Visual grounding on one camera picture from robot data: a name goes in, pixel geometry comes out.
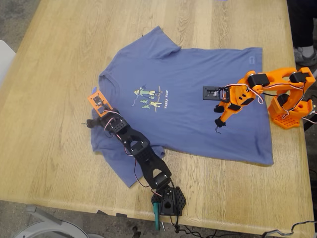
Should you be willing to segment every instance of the wire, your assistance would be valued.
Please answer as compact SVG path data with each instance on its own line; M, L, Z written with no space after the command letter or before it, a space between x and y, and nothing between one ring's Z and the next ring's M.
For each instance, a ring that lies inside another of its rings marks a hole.
M119 116L121 116L121 114L120 114L120 113L117 113L117 112L114 112L114 111L110 111L110 110L104 110L104 112L116 113L116 114L118 114Z
M154 194L156 194L156 195L159 196L159 197L163 197L162 195L158 194L157 192L154 192L153 189L151 189L151 192L154 193Z
M217 131L217 129L218 129L218 126L216 127L216 129L215 129L215 130L216 130L216 132L217 132L217 133L219 133L219 134L221 135L221 133L220 133L219 131Z
M315 175L317 175L317 172L315 170L309 169L309 171L312 171Z
M204 238L199 232L192 231L192 230L190 230L186 225L184 225L184 226L186 227L186 229L187 229L188 231L187 231L187 230L184 230L184 229L180 229L180 231L185 232L187 235L191 234L191 235L196 236L196 237ZM236 236L236 235L240 235L240 233L226 233L226 234L222 234L222 235L220 235L220 236L216 236L217 231L218 231L218 230L215 230L215 231L214 231L214 234L209 235L209 236L207 236L206 238L214 238L214 237L219 238L219 237L224 237L224 236Z
M294 233L294 228L295 228L297 225L306 224L306 223L317 223L317 221L305 221L305 222L295 223L295 224L292 226L290 233L283 233L283 232L281 232L280 230L273 230L273 231L269 231L269 232L264 232L264 233L262 234L262 238L265 238L266 236L271 235L271 234L274 234L274 233L279 233L281 236L284 236L284 237L291 236L291 235L293 235L293 233Z
M307 118L302 118L302 119L307 120L307 121L309 121L309 122L312 123L312 124L317 124L317 122L313 122L312 120L309 120L309 119L307 119Z
M125 146L123 146L123 149L124 149L125 153L126 153L128 156L133 156L132 154L128 154L127 148L125 148Z
M246 86L246 87L247 87L247 92L250 90L250 91L253 92L255 95L257 95L257 97L258 97L258 103L259 103L259 104L263 104L263 103L264 103L264 100L263 100L263 98L261 97L261 95L258 94L256 91L254 91L252 88L250 88L247 84L244 84L244 83L234 83L234 84L228 84L228 85L224 86L224 87L222 88L222 97L223 97L223 98L225 98L225 97L224 97L224 94L223 94L223 90L224 90L225 88L228 88L228 87L231 87L231 86Z
M173 183L172 179L170 180L170 182L171 182L171 184L173 186L173 193L174 193L175 202L176 202L176 226L178 226L178 217L179 217L179 214L178 214L178 201L177 201L177 196L176 196L176 192L175 192L175 186L174 186L174 183Z
M135 178L137 179L137 181L139 182L139 184L142 186L142 187L149 187L149 185L147 185L147 186L144 186L143 184L141 184L141 182L138 180L138 177L137 177L137 175L136 175L136 173L135 173L135 167L136 167L136 165L137 165L137 160L136 159L134 159L134 176L135 176Z
M209 236L207 236L206 238L209 238L209 237L213 238L213 237L216 235L216 233L217 233L217 230L214 231L214 234L213 234L212 236L209 235Z
M230 233L230 234L223 234L223 235L220 235L220 236L215 236L215 237L224 237L224 236L237 236L237 235L240 235L240 233Z
M104 127L104 134L105 134L106 137L108 137L108 138L113 138L113 136L114 136L114 134L113 134L112 136L108 136L108 135L106 134L106 128L107 128L107 126L109 125L109 123L112 121L112 119L115 120L115 118L111 118L111 119L107 122L106 126Z
M264 94L264 95L268 95L268 96L272 96L272 97L275 97L276 95L274 95L274 94L270 94L270 93L262 93L262 94Z

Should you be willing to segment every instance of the red and white wire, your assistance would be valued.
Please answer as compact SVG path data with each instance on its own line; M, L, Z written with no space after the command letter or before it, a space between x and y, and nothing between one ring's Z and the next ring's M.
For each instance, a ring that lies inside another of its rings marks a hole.
M108 122L107 122L107 124L106 124L106 126L105 126L105 128L104 128L104 132L106 131L106 128L107 128L107 126L109 125L109 123L112 121L112 119L114 119L114 118L111 118Z
M121 114L120 114L120 113L117 113L117 112L114 112L114 111L104 110L104 112L108 112L108 113L115 113L115 114L118 114L119 116L121 116Z
M264 103L264 100L263 98L261 97L260 94L258 94L256 91L254 91L252 88L250 88L247 84L244 84L244 83L233 83L233 84L228 84L226 86L224 86L224 88L226 87L231 87L231 86L246 86L247 87L247 92L250 90L251 92L253 92L255 95L257 95L258 97L258 103L259 104L263 104Z
M304 86L303 86L303 87L296 87L296 86L291 85L291 84L288 84L288 83L277 83L277 84L272 85L272 86L264 86L263 88L273 88L273 87L276 87L276 86L279 86L279 85L288 85L288 86L290 86L290 87L292 87L292 88L301 90L301 91L303 92L303 95L302 95L301 99L297 102L297 104L296 104L293 108L291 108L291 109L289 109L289 110L286 110L286 109L284 109L284 108L282 107L282 108L284 109L284 111L287 112L286 114L284 114L284 115L282 116L282 119L285 119L285 118L287 118L287 117L289 116L289 112L292 111L292 110L294 110L294 109L300 104L300 102L302 101L302 99L304 98L304 95L305 95L304 89L303 89Z
M153 189L151 189L151 192L154 193L154 194L156 194L156 195L159 196L159 197L162 197L162 195L158 194L157 192L154 192Z

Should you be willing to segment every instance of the robotic arm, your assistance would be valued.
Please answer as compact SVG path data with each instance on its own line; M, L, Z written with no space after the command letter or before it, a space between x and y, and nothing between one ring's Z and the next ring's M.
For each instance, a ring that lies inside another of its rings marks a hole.
M216 113L222 115L215 120L218 127L225 126L225 121L242 108L251 103L256 97L263 104L261 94L264 91L277 91L268 112L273 122L284 129L300 125L303 117L314 112L312 100L302 101L307 89L315 82L309 68L299 71L296 68L280 68L266 73L256 74L249 71L236 84L225 87L203 87L204 100L216 100L220 103L215 107Z

